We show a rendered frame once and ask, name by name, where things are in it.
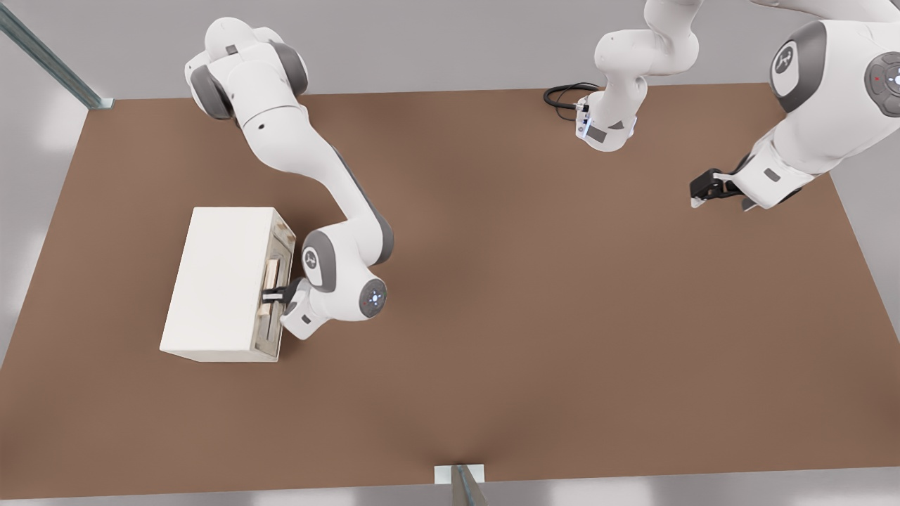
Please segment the pale oven door handle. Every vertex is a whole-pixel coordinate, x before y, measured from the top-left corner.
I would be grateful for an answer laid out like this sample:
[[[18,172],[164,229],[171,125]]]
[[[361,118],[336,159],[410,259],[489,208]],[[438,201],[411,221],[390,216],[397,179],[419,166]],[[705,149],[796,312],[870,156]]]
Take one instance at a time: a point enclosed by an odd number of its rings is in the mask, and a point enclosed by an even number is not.
[[[270,257],[266,262],[261,305],[258,313],[261,317],[266,317],[268,321],[272,320],[274,308],[282,301],[283,297],[283,288],[279,285],[282,261],[283,257]]]

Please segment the white oven door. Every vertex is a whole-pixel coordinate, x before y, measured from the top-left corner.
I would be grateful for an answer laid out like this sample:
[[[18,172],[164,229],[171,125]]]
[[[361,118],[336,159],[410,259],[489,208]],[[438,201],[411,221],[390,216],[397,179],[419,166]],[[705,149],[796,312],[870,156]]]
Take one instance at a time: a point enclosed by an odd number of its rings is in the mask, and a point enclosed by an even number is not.
[[[266,262],[270,257],[283,257],[281,264],[281,272],[279,275],[279,285],[286,286],[290,282],[290,269],[292,269],[293,252],[295,252],[295,234],[290,230],[277,212],[273,214],[272,230],[264,256],[264,272],[266,272]],[[264,272],[262,278],[261,289],[263,290]],[[266,317],[261,317],[259,308],[261,300],[257,307],[256,327],[253,337],[253,349],[266,356],[269,361],[276,362],[278,360],[283,326],[280,317],[283,314],[283,305],[277,304],[272,314],[272,320],[268,321]]]

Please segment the white oven body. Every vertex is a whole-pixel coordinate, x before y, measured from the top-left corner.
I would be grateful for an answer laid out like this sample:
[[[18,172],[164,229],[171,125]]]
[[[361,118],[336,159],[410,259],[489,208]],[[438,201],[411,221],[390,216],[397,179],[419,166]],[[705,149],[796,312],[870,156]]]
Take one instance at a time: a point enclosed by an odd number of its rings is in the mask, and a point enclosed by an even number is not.
[[[202,363],[276,362],[257,348],[274,208],[197,206],[191,214],[160,340]]]

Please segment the silver frame post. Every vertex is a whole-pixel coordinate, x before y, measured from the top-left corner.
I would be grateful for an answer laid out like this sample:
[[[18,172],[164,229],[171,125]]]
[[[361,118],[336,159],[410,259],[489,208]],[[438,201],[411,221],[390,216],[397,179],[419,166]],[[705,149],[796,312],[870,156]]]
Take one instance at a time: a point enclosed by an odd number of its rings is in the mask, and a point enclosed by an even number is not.
[[[0,32],[3,32],[39,67],[90,110],[109,110],[115,99],[100,97],[77,73],[71,70],[39,36],[0,0]]]
[[[485,483],[483,464],[437,465],[434,483],[450,485],[452,506],[489,506],[481,488]]]

